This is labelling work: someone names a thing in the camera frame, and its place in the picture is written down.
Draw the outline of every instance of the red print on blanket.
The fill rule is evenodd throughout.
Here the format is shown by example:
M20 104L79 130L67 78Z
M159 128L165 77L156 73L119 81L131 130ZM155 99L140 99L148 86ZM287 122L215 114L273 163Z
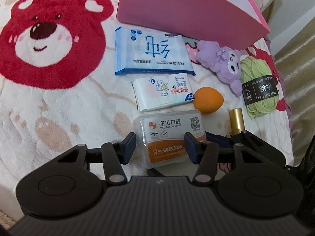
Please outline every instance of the red print on blanket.
M251 47L246 49L246 51L253 58L265 60L267 65L269 66L271 72L272 72L272 75L275 76L277 78L277 81L279 82L279 75L278 75L276 66L275 66L275 64L273 62L273 59L272 59L271 55L269 55L267 52L265 52L265 51L263 51L261 49L256 48L255 45L252 45ZM278 101L276 109L278 111L285 111L286 110L284 98L282 98L281 100Z
M110 0L20 0L0 35L0 74L43 89L74 87L99 65Z

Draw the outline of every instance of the white wall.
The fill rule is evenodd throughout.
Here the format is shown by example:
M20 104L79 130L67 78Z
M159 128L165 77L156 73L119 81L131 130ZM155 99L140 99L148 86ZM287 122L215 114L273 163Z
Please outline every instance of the white wall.
M269 22L271 53L282 49L315 17L315 0L275 0Z

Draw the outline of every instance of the bear nose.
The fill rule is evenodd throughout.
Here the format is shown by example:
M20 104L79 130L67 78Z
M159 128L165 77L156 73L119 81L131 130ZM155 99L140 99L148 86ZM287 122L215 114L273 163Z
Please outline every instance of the bear nose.
M54 22L38 22L32 26L30 37L34 40L41 40L49 37L57 29L57 24Z

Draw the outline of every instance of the orange makeup sponge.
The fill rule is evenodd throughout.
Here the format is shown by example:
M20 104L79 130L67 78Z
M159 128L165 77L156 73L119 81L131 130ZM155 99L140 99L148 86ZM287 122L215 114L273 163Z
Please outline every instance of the orange makeup sponge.
M194 94L193 104L202 113L212 113L218 110L224 102L220 92L210 87L202 87Z

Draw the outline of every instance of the blue chinese character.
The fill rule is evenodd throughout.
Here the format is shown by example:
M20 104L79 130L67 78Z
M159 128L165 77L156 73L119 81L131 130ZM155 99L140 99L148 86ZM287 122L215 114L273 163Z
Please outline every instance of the blue chinese character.
M161 46L165 46L164 50L161 53L164 54L164 52L166 52L166 54L164 56L164 58L166 58L167 54L170 52L170 50L166 49L168 47L168 44L164 44L164 45L161 45Z
M149 49L149 46L151 46L152 52L146 52L146 54L152 54L152 57L155 57L155 54L159 54L159 55L160 55L160 53L157 53L157 52L155 52L155 50L154 50L154 46L156 46L156 47L157 47L157 50L156 50L156 51L159 52L159 49L158 49L159 45L158 45L158 44L154 44L153 36L148 36L148 35L147 35L147 36L145 37L145 40L147 41L148 38L151 38L152 40L151 40L151 43L147 42L147 50L149 51L149 50L150 50L150 49Z

